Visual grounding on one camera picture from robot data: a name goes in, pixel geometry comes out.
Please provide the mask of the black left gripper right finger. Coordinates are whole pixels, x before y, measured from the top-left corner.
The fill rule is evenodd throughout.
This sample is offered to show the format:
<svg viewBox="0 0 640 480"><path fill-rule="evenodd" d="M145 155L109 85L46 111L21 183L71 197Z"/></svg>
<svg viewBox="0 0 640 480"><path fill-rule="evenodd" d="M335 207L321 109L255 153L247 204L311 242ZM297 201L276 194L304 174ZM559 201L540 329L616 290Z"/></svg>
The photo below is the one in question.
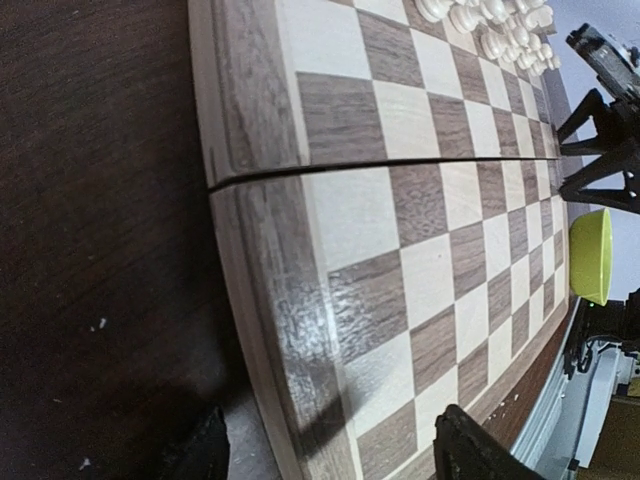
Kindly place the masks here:
<svg viewBox="0 0 640 480"><path fill-rule="evenodd" d="M434 459L437 479L543 480L457 404L435 422Z"/></svg>

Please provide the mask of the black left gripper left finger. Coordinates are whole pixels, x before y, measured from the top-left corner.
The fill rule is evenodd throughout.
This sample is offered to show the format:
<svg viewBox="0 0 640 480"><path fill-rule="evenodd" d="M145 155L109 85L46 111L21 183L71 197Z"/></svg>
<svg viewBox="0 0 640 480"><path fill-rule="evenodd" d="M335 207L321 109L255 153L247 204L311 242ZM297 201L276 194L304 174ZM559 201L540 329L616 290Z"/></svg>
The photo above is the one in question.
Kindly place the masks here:
<svg viewBox="0 0 640 480"><path fill-rule="evenodd" d="M165 479L228 478L230 442L222 409L213 406L164 453Z"/></svg>

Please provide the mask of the wooden chess board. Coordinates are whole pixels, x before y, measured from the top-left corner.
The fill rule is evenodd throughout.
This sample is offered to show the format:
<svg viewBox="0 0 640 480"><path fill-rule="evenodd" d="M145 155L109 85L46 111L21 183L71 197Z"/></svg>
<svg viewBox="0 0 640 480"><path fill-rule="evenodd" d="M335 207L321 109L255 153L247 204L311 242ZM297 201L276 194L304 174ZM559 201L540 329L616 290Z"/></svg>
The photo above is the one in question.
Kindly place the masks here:
<svg viewBox="0 0 640 480"><path fill-rule="evenodd" d="M429 479L437 417L505 446L562 336L568 225L513 1L192 1L215 233L284 479Z"/></svg>

